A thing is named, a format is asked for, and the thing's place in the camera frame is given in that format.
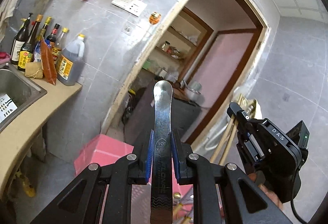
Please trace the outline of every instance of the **sink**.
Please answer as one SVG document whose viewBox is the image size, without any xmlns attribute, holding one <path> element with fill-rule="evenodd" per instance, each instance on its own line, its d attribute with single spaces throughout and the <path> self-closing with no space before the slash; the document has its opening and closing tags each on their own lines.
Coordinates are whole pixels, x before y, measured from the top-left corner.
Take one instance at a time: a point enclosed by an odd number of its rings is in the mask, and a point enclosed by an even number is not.
<svg viewBox="0 0 328 224">
<path fill-rule="evenodd" d="M 0 95 L 7 94 L 17 106 L 16 110 L 0 122 L 0 132 L 22 111 L 46 93 L 45 89 L 25 77 L 11 63 L 0 64 Z"/>
</svg>

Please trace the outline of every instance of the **black cable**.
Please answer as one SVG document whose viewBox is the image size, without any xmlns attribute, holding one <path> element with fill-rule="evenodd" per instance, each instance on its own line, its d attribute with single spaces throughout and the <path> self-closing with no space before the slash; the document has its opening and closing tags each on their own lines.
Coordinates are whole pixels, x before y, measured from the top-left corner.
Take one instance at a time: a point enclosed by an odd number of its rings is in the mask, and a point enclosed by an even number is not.
<svg viewBox="0 0 328 224">
<path fill-rule="evenodd" d="M 293 184 L 292 184 L 292 198 L 290 200 L 290 205 L 292 207 L 292 212 L 294 214 L 294 216 L 297 218 L 297 220 L 302 223 L 302 224 L 307 224 L 307 222 L 305 220 L 303 220 L 296 212 L 295 210 L 295 206 L 294 206 L 294 186 L 295 186 L 295 181 L 296 181 L 296 175 L 297 173 L 300 171 L 300 168 L 298 167 L 296 169 L 295 175 L 294 175 L 294 179 L 293 179 Z"/>
</svg>

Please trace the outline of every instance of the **wooden shelf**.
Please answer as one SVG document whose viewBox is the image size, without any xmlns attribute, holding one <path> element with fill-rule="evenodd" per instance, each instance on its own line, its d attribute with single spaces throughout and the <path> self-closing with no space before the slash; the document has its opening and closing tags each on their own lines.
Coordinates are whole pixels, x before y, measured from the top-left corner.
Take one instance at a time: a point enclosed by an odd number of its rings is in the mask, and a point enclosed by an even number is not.
<svg viewBox="0 0 328 224">
<path fill-rule="evenodd" d="M 167 56 L 167 57 L 173 59 L 173 60 L 174 60 L 176 63 L 178 63 L 178 64 L 181 64 L 181 63 L 183 62 L 183 59 L 175 59 L 175 58 L 173 58 L 170 54 L 164 52 L 164 51 L 163 51 L 162 49 L 160 49 L 159 47 L 155 47 L 155 49 L 156 49 L 156 51 L 161 52 L 163 55 L 165 55 L 165 56 Z"/>
<path fill-rule="evenodd" d="M 185 38 L 183 35 L 178 33 L 172 26 L 170 26 L 167 30 L 169 33 L 173 34 L 175 37 L 183 41 L 185 44 L 187 44 L 191 49 L 196 48 L 197 46 L 194 45 L 192 42 L 190 42 L 187 38 Z"/>
</svg>

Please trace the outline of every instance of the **plastic jug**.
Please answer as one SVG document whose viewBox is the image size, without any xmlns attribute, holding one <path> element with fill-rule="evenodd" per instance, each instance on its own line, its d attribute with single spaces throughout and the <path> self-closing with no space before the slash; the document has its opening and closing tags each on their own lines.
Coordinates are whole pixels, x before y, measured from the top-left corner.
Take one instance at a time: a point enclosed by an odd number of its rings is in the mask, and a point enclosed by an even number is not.
<svg viewBox="0 0 328 224">
<path fill-rule="evenodd" d="M 57 61 L 57 79 L 67 86 L 74 85 L 83 69 L 84 35 L 70 42 L 61 52 Z"/>
</svg>

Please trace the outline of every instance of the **beige countertop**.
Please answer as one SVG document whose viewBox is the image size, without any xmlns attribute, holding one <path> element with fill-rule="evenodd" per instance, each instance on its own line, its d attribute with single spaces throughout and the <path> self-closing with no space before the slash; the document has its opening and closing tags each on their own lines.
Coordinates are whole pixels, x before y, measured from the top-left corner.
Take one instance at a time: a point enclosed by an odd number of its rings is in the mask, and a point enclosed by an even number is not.
<svg viewBox="0 0 328 224">
<path fill-rule="evenodd" d="M 47 90 L 47 94 L 20 113 L 0 132 L 0 198 L 41 127 L 66 100 L 82 88 L 78 83 L 65 86 L 58 80 L 56 85 L 45 80 L 33 81 Z"/>
</svg>

